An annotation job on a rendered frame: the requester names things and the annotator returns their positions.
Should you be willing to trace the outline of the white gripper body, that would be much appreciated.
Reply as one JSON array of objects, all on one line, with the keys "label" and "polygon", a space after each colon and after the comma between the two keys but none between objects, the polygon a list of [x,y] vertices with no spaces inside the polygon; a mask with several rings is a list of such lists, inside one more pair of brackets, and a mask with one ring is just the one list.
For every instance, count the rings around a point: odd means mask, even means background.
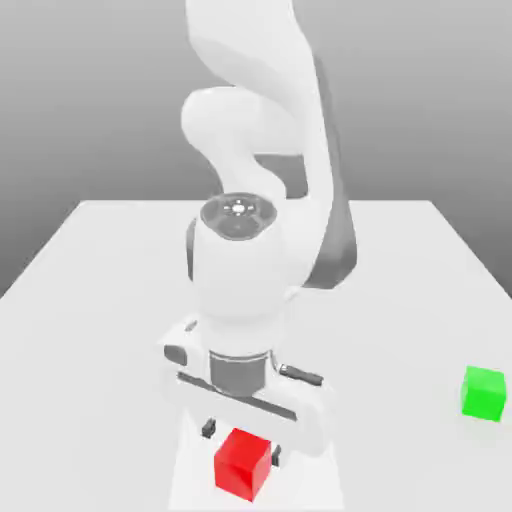
[{"label": "white gripper body", "polygon": [[312,457],[327,446],[324,391],[270,364],[208,364],[203,371],[168,364],[164,370],[164,395],[199,432],[214,417],[216,433],[238,428]]}]

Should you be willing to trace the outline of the small green cube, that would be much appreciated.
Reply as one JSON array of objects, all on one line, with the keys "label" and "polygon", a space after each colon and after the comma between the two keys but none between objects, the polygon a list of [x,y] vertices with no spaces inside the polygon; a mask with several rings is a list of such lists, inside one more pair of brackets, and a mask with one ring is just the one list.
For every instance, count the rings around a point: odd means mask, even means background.
[{"label": "small green cube", "polygon": [[467,366],[461,386],[461,412],[477,419],[500,422],[507,400],[501,371]]}]

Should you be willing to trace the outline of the small red cube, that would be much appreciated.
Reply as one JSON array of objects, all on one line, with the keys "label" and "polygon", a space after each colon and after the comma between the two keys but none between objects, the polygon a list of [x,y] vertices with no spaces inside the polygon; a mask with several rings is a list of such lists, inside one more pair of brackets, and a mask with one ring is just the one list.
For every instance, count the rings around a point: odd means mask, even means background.
[{"label": "small red cube", "polygon": [[215,485],[253,502],[272,467],[271,442],[234,428],[214,455]]}]

